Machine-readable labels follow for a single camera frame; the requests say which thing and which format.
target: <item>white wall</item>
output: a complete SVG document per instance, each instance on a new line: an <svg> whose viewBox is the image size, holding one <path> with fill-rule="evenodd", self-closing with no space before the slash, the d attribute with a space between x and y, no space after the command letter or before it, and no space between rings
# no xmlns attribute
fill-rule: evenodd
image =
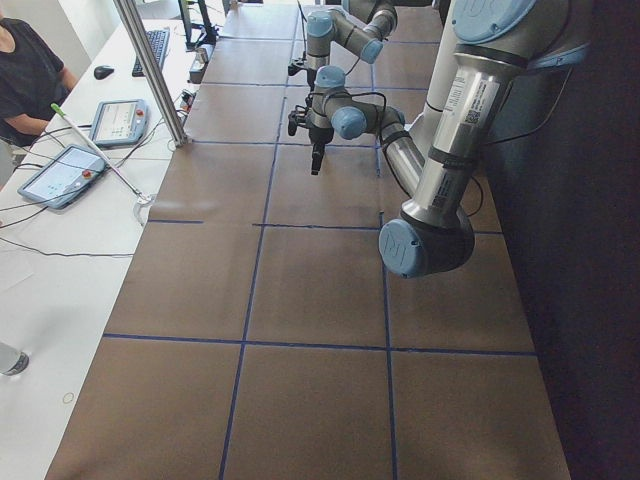
<svg viewBox="0 0 640 480"><path fill-rule="evenodd" d="M113 0L0 0L0 6L5 17L28 22L77 76L120 23Z"/></svg>

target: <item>metal pole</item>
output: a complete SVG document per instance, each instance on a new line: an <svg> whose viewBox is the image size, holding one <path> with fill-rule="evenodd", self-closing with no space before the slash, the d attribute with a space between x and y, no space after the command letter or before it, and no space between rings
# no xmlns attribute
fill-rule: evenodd
<svg viewBox="0 0 640 480"><path fill-rule="evenodd" d="M181 147L187 141L187 134L182 128L182 122L178 117L175 106L171 99L171 94L167 88L167 84L162 77L160 67L153 56L153 51L147 40L147 33L136 9L135 0L113 0L122 23L124 24L129 38L133 43L136 55L140 59L140 63L144 70L144 75L149 82L153 96L156 99L162 117L169 127L173 141L176 147Z"/></svg>

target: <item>barcode label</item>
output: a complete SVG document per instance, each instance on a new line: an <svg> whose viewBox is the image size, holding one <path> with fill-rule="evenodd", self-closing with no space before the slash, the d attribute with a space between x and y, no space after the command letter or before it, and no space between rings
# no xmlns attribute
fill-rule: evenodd
<svg viewBox="0 0 640 480"><path fill-rule="evenodd" d="M449 92L449 97L447 98L447 103L444 106L445 110L449 112L453 112L460 99L462 98L462 94L464 93L464 87L467 83L467 79L463 76L457 76L453 80L453 85L451 85L451 91Z"/></svg>
<svg viewBox="0 0 640 480"><path fill-rule="evenodd" d="M489 80L480 80L475 88L475 93L465 105L463 122L482 128L493 106L500 84Z"/></svg>

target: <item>keyboard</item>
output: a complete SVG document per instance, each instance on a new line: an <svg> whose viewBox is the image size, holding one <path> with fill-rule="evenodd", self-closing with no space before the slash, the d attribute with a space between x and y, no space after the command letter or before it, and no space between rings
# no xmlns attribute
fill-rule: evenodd
<svg viewBox="0 0 640 480"><path fill-rule="evenodd" d="M151 51L156 57L156 62L158 62L158 66L160 67L160 70L162 70L162 66L164 65L164 57L167 55L167 45L169 44L169 29L165 28L163 30L148 30L147 38L149 39L149 44L151 45ZM139 58L136 58L136 63L133 65L131 75L134 77L144 77L142 64L140 63Z"/></svg>

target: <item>blue joint cap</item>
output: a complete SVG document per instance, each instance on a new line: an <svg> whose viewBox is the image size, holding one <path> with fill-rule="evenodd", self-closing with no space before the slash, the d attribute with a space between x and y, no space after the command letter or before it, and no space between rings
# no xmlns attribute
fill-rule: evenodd
<svg viewBox="0 0 640 480"><path fill-rule="evenodd" d="M367 119L356 107L342 107L331 117L331 126L345 140L362 135L367 129Z"/></svg>
<svg viewBox="0 0 640 480"><path fill-rule="evenodd" d="M307 20L307 35L322 38L333 30L333 18L327 11L313 12Z"/></svg>
<svg viewBox="0 0 640 480"><path fill-rule="evenodd" d="M318 69L316 74L316 87L336 88L344 87L346 75L340 67L335 65L325 65Z"/></svg>
<svg viewBox="0 0 640 480"><path fill-rule="evenodd" d="M365 62L372 64L382 51L382 42L380 40L369 40L360 52L360 58Z"/></svg>
<svg viewBox="0 0 640 480"><path fill-rule="evenodd" d="M386 267L404 278L421 275L426 265L420 237L409 223L399 218L380 230L378 250Z"/></svg>
<svg viewBox="0 0 640 480"><path fill-rule="evenodd" d="M465 43L490 42L518 25L537 1L458 1L453 8L453 31Z"/></svg>

